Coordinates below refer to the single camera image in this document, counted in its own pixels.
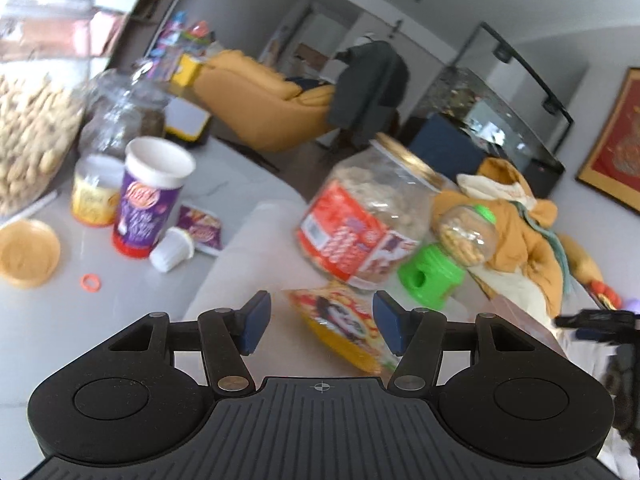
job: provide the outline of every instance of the white stick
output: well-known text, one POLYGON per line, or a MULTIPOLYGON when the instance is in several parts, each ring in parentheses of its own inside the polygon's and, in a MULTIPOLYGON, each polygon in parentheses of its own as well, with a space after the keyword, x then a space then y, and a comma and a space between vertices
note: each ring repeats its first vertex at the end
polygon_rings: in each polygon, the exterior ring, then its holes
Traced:
POLYGON ((0 228, 5 227, 14 222, 17 222, 18 220, 22 220, 23 218, 29 218, 30 216, 35 215, 38 211, 44 208, 44 206, 47 206, 51 202, 53 202, 57 197, 58 197, 58 190, 54 189, 51 193, 46 194, 41 199, 36 200, 36 202, 31 204, 30 206, 25 207, 19 213, 16 213, 8 220, 5 220, 4 222, 2 222, 0 224, 0 228))

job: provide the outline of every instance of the green candy dispenser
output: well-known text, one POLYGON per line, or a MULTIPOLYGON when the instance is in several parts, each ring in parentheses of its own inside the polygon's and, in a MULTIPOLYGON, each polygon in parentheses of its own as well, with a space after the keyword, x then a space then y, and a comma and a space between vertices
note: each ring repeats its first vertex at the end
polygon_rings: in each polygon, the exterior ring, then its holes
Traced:
POLYGON ((444 213, 434 229, 437 242, 424 245, 398 269, 404 288, 421 305, 441 310, 460 285, 466 268, 495 252, 495 216, 483 205, 459 205, 444 213))

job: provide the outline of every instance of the yellow snack bag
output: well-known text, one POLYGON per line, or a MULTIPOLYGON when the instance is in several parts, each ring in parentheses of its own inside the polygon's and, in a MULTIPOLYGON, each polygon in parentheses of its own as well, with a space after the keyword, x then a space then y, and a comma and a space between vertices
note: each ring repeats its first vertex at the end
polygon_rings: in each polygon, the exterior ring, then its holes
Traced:
POLYGON ((380 375, 384 368, 394 370, 398 365, 362 300, 345 285, 329 282, 286 294, 318 339, 355 367, 380 375))

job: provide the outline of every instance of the ribbed gray plate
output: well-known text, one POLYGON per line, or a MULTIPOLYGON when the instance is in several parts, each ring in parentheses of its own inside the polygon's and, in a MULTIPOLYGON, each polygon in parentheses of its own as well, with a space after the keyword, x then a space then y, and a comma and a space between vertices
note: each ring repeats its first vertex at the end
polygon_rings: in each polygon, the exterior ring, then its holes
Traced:
POLYGON ((492 462, 457 443, 421 400, 376 379, 269 378, 222 400, 187 443, 146 463, 90 467, 51 458, 33 480, 611 480, 597 460, 549 468, 492 462))

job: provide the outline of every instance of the green plastic base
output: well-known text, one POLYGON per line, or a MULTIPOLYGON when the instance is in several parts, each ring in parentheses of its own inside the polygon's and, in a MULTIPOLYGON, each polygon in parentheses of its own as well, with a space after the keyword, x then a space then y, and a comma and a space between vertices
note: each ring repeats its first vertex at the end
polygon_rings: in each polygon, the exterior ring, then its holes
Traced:
POLYGON ((418 249, 414 257, 398 269, 398 277, 407 292, 431 310, 444 307, 453 289, 464 281, 465 273, 439 244, 418 249))

